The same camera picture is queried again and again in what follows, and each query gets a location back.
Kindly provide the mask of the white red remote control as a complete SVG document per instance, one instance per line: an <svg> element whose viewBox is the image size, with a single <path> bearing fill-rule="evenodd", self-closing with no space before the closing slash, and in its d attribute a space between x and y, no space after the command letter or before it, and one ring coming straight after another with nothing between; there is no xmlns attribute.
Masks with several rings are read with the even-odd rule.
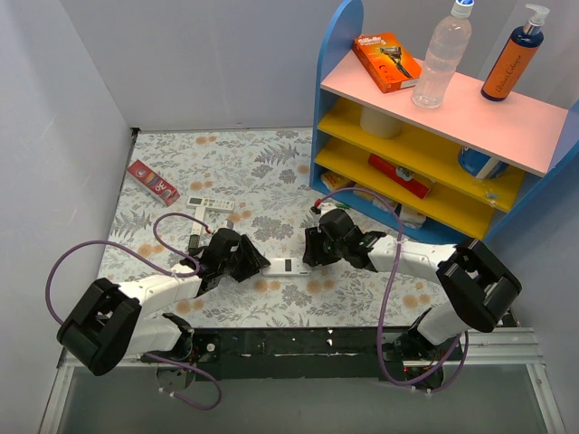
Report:
<svg viewBox="0 0 579 434"><path fill-rule="evenodd" d="M310 266L299 258L273 258L270 265L261 270L264 277L276 278L307 276L310 272Z"/></svg>

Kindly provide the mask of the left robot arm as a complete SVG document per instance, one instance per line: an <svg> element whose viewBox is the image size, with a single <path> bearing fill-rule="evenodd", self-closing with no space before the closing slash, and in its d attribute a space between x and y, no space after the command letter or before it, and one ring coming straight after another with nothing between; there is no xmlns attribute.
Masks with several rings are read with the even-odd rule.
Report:
<svg viewBox="0 0 579 434"><path fill-rule="evenodd" d="M166 308L216 288L224 277L243 282L270 266L247 235L227 228L190 252L191 259L166 275L120 284L93 281L60 326L58 342L96 376L126 356L187 359L194 351L194 330Z"/></svg>

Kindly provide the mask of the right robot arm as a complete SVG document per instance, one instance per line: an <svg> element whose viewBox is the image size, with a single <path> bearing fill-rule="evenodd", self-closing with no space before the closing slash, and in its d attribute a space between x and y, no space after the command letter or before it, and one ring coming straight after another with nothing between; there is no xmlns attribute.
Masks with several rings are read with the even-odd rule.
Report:
<svg viewBox="0 0 579 434"><path fill-rule="evenodd" d="M305 230L303 261L310 267L345 260L356 269L398 271L438 283L448 301L429 308L406 333L411 352L434 357L446 340L470 329L490 333L522 291L515 275L480 240L431 245L362 232L343 209L311 208L317 225Z"/></svg>

